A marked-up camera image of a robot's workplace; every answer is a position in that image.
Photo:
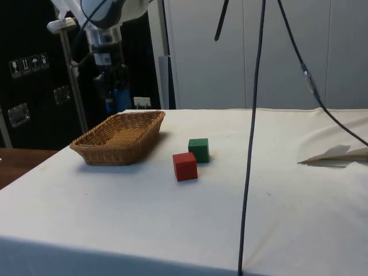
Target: gray panel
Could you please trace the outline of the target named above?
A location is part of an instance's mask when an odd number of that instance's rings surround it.
[[[165,0],[177,108],[244,108],[243,0]]]
[[[368,1],[333,0],[329,43],[329,108],[368,108]]]
[[[331,1],[282,2],[304,62],[311,70],[324,99]],[[251,107],[253,94],[260,7],[260,0],[244,1],[248,108]],[[258,106],[275,109],[313,109],[317,104],[306,86],[287,33],[277,1],[267,1]]]
[[[159,68],[160,68],[160,81],[161,81],[161,108],[162,109],[170,109],[170,101],[169,101],[169,75],[168,75],[168,56],[160,56],[159,60]]]

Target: white tablecloth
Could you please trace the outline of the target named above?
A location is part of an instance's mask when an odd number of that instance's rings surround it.
[[[367,111],[334,114],[368,137]],[[159,144],[129,167],[90,167],[60,151],[0,191],[0,275],[236,275],[250,118],[168,111]],[[352,141],[321,110],[258,111],[250,275],[367,275],[368,167],[297,164],[311,142],[325,150],[314,137],[326,129],[332,144]],[[211,163],[198,166],[197,181],[177,183],[172,154],[204,137]]]

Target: sticker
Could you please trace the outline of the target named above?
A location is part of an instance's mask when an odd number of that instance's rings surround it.
[[[48,63],[48,57],[46,53],[41,53],[40,54],[40,64],[41,64],[41,69],[47,69],[49,68],[49,63]]]
[[[22,59],[20,59],[20,63],[21,63],[21,69],[22,69],[23,75],[32,73],[28,57],[23,57]]]
[[[40,57],[38,55],[30,56],[30,66],[32,67],[33,72],[37,72],[41,69],[40,65]]]
[[[9,62],[11,77],[13,79],[19,78],[22,76],[21,66],[19,64],[19,60],[12,60]]]

